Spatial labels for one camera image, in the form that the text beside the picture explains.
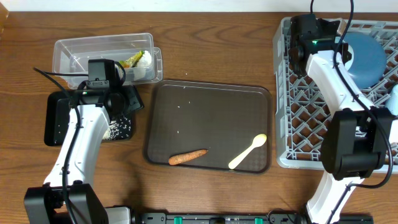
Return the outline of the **clear plastic bin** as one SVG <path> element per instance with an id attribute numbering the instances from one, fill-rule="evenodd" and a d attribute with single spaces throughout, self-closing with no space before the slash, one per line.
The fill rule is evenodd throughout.
<path id="1" fill-rule="evenodd" d="M 144 78 L 134 81 L 134 68 L 126 68 L 125 85 L 157 83 L 163 79 L 162 52 L 154 46 L 150 33 L 103 35 L 56 41 L 52 71 L 60 73 L 68 87 L 76 89 L 87 80 L 91 59 L 127 60 L 139 51 L 149 51 L 152 63 L 146 67 Z"/>

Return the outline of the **light blue rice bowl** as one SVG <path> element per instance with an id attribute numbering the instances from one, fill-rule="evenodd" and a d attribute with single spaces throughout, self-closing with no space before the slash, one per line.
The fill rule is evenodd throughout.
<path id="1" fill-rule="evenodd" d="M 350 46 L 348 43 L 345 43 L 344 46 L 345 49 L 345 54 L 343 56 L 343 61 L 345 65 L 345 69 L 349 70 L 354 62 L 354 50 L 352 46 Z"/>

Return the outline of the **cream plastic spoon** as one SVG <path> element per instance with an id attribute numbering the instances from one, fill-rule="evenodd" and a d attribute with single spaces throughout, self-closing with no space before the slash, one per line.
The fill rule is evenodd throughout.
<path id="1" fill-rule="evenodd" d="M 242 153 L 236 156 L 229 164 L 229 169 L 235 169 L 246 157 L 247 155 L 255 148 L 263 146 L 267 141 L 266 134 L 258 134 L 252 140 L 251 145 L 245 149 Z"/>

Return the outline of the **black bin tray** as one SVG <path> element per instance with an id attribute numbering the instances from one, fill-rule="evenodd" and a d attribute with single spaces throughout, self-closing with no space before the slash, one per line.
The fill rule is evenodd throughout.
<path id="1" fill-rule="evenodd" d="M 47 98 L 47 113 L 44 131 L 44 143 L 47 146 L 61 146 L 65 139 L 69 124 L 69 99 L 62 91 L 56 91 Z M 131 117 L 132 135 L 134 134 L 134 113 Z"/>

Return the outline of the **pile of white rice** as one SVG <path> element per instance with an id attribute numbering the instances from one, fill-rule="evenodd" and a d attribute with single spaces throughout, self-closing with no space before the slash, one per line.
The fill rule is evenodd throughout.
<path id="1" fill-rule="evenodd" d="M 131 117 L 120 117 L 110 123 L 106 130 L 103 140 L 104 141 L 118 141 L 131 139 L 132 137 L 132 120 Z"/>

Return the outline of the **brown serving tray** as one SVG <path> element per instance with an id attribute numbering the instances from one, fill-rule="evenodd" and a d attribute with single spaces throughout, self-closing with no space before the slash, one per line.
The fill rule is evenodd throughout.
<path id="1" fill-rule="evenodd" d="M 207 153 L 181 167 L 228 172 L 228 164 L 258 134 L 267 141 L 233 169 L 262 174 L 272 162 L 272 97 L 261 86 L 164 80 L 155 85 L 143 155 L 152 164 L 169 165 L 178 154 Z"/>

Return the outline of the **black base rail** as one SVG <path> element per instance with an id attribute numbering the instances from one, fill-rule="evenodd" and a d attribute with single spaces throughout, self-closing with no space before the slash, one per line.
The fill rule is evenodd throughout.
<path id="1" fill-rule="evenodd" d="M 310 223 L 304 215 L 270 213 L 268 215 L 184 215 L 143 213 L 133 223 L 138 224 L 294 224 Z"/>

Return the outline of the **dark blue plate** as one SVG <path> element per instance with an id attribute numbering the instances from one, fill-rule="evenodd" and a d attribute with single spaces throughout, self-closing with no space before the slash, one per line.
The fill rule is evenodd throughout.
<path id="1" fill-rule="evenodd" d="M 345 68 L 359 89 L 377 84 L 382 78 L 386 66 L 386 54 L 382 45 L 369 35 L 349 32 L 343 39 L 349 44 L 351 60 Z"/>

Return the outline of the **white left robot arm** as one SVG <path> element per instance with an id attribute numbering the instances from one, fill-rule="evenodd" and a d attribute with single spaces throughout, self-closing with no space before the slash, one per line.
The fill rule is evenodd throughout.
<path id="1" fill-rule="evenodd" d="M 112 120 L 144 107 L 134 86 L 124 85 L 120 62 L 88 62 L 88 79 L 68 98 L 69 122 L 60 154 L 41 187 L 27 189 L 24 206 L 30 223 L 132 223 L 126 206 L 104 207 L 93 190 L 101 142 Z"/>

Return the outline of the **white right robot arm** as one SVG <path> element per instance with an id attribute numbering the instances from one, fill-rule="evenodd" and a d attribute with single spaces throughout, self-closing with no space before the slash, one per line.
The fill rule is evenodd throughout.
<path id="1" fill-rule="evenodd" d="M 332 117 L 321 144 L 325 171 L 306 204 L 307 220 L 337 223 L 355 188 L 375 170 L 393 168 L 396 117 L 361 92 L 380 78 L 386 55 L 372 37 L 349 32 L 347 22 L 314 14 L 291 18 L 290 34 L 290 66 L 315 82 Z"/>

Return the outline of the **grey dishwasher rack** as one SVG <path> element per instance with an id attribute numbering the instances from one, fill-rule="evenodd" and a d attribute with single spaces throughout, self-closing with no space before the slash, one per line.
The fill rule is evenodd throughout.
<path id="1" fill-rule="evenodd" d="M 397 84 L 397 23 L 354 20 L 349 31 L 372 37 L 385 51 L 387 62 L 382 78 L 363 89 L 367 99 L 382 107 Z M 277 87 L 277 163 L 289 169 L 321 170 L 320 146 L 331 115 L 316 84 L 309 77 L 299 78 L 289 67 L 289 17 L 281 20 L 272 42 Z"/>

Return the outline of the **small light blue cup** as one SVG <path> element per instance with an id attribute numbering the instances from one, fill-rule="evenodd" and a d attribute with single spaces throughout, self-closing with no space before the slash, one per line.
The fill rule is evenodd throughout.
<path id="1" fill-rule="evenodd" d="M 398 85 L 394 85 L 390 91 L 390 98 L 386 101 L 385 107 L 392 115 L 398 115 Z"/>

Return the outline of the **white napkin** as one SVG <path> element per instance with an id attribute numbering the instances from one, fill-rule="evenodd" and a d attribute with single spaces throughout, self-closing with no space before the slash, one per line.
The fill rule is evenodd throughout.
<path id="1" fill-rule="evenodd" d="M 145 50 L 144 55 L 138 61 L 134 68 L 134 81 L 140 80 L 146 75 L 146 67 L 149 67 L 152 63 L 152 56 L 149 51 Z"/>

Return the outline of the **green snack wrapper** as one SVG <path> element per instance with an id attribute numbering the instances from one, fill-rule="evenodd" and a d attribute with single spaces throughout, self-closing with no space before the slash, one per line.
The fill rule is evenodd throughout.
<path id="1" fill-rule="evenodd" d="M 144 55 L 144 51 L 139 51 L 138 53 L 136 53 L 135 55 L 133 55 L 132 57 L 130 57 L 127 60 L 121 60 L 119 61 L 119 63 L 122 65 L 123 68 L 132 68 L 135 67 L 136 64 L 138 63 L 138 61 L 142 58 L 142 56 Z"/>

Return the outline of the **orange carrot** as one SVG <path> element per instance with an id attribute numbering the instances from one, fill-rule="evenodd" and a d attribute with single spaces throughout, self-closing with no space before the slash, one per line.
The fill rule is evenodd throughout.
<path id="1" fill-rule="evenodd" d="M 194 160 L 198 157 L 205 155 L 208 152 L 207 149 L 200 149 L 192 152 L 187 152 L 184 154 L 177 154 L 169 158 L 169 165 L 175 166 L 178 164 L 182 164 L 184 162 L 188 162 Z"/>

